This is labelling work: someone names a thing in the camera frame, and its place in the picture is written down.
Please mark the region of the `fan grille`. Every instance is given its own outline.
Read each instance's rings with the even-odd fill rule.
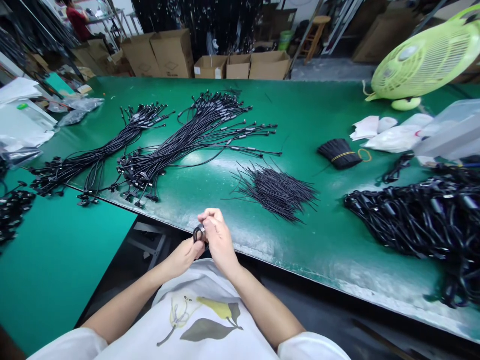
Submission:
[[[408,48],[416,52],[401,61]],[[446,23],[421,32],[393,50],[378,66],[371,86],[385,99],[428,94],[460,75],[480,53],[476,26]]]

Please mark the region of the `stool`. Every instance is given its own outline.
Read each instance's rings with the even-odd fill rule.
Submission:
[[[330,20],[332,20],[330,16],[317,16],[315,19],[313,19],[310,31],[308,32],[305,41],[301,45],[300,54],[306,54],[305,65],[307,65],[309,61],[312,60],[312,58],[314,57],[315,50],[317,49],[325,26],[330,22]],[[307,44],[310,44],[310,49],[305,50]]]

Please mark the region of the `green workbench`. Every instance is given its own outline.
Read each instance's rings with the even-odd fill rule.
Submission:
[[[18,169],[6,183],[34,179]],[[0,325],[28,356],[74,329],[137,217],[107,203],[81,208],[77,194],[37,196],[0,256]]]
[[[234,197],[230,192],[237,181],[231,172],[239,168],[237,162],[244,166],[250,161],[261,163],[259,159],[230,150],[202,166],[167,168],[167,174],[158,184],[160,202],[147,200],[144,209],[121,198],[120,191],[104,191],[104,200],[189,232],[198,225],[197,214],[205,208],[220,208],[238,252],[480,343],[480,313],[475,307],[454,310],[435,300],[436,285],[443,276],[437,262],[405,257],[380,246],[364,224],[343,207],[346,194],[355,190],[378,190],[377,178],[398,155],[371,151],[371,162],[337,171],[317,154],[317,148],[328,140],[349,139],[354,130],[352,124],[367,116],[392,116],[402,121],[415,111],[396,112],[389,101],[367,103],[362,84],[352,82],[97,77],[90,85],[94,90],[92,96],[105,98],[104,105],[81,124],[63,128],[42,146],[44,155],[35,162],[38,166],[54,156],[65,158],[111,140],[124,127],[120,106],[136,108],[138,104],[159,101],[180,112],[192,104],[192,96],[197,98],[207,89],[212,92],[223,92],[230,87],[242,90],[240,100],[253,106],[253,111],[243,117],[247,124],[278,123],[278,129],[277,134],[270,137],[246,138],[241,145],[283,151],[282,157],[274,158],[278,166],[300,180],[314,183],[320,192],[318,212],[310,209],[300,216],[305,224],[279,221],[259,204],[222,200]],[[474,97],[480,95],[476,86],[466,85],[462,89]],[[463,99],[461,92],[444,87],[425,96],[423,104],[436,115],[454,101]],[[161,144],[181,127],[176,115],[165,123],[166,127],[145,131],[132,148]],[[357,151],[361,143],[363,141],[352,143],[352,149]],[[181,165],[202,163],[215,153],[209,149],[194,152],[183,159]],[[106,163],[105,187],[118,177],[116,157]],[[430,175],[428,170],[412,166],[402,172],[395,185],[417,183]],[[80,176],[71,185],[83,188],[84,178]],[[72,194],[66,194],[65,199],[68,198],[72,204],[77,202]],[[105,213],[113,211],[105,203],[91,206],[104,209]]]

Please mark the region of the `electric fan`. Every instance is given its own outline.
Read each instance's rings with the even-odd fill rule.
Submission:
[[[378,66],[371,81],[375,91],[366,101],[395,100],[395,110],[420,105],[421,96],[448,84],[480,55],[480,5],[469,7],[447,22],[425,30],[393,50]]]

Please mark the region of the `hand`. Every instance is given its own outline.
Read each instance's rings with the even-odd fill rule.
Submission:
[[[198,215],[198,221],[205,227],[213,261],[230,280],[241,266],[235,254],[230,229],[225,223],[222,212],[220,209],[208,208]]]
[[[204,252],[203,241],[197,241],[194,244],[193,237],[184,240],[169,257],[150,271],[151,276],[154,281],[158,280],[160,285],[163,285],[184,274]]]

